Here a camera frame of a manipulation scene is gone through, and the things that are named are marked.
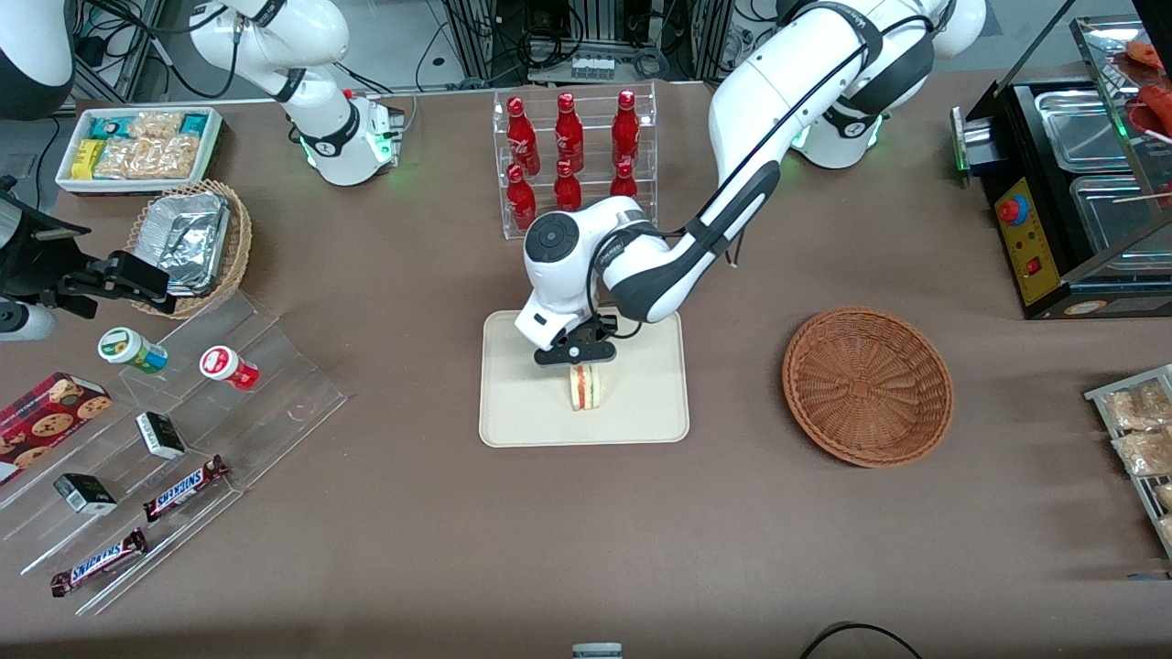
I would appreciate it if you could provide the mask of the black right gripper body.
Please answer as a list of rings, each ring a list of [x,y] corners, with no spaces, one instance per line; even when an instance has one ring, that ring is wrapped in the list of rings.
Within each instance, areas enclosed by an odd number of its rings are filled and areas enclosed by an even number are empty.
[[[12,193],[16,181],[1,183],[1,285],[4,297],[38,300],[64,276],[86,267],[87,254],[76,238],[91,233],[71,222],[56,220]]]

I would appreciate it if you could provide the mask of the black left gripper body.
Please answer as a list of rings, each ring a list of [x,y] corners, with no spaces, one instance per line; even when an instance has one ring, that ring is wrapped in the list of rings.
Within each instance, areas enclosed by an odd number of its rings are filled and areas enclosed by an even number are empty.
[[[534,364],[543,368],[574,364],[612,362],[618,349],[609,338],[618,330],[616,315],[590,317],[575,330],[563,332],[548,349],[534,351]]]

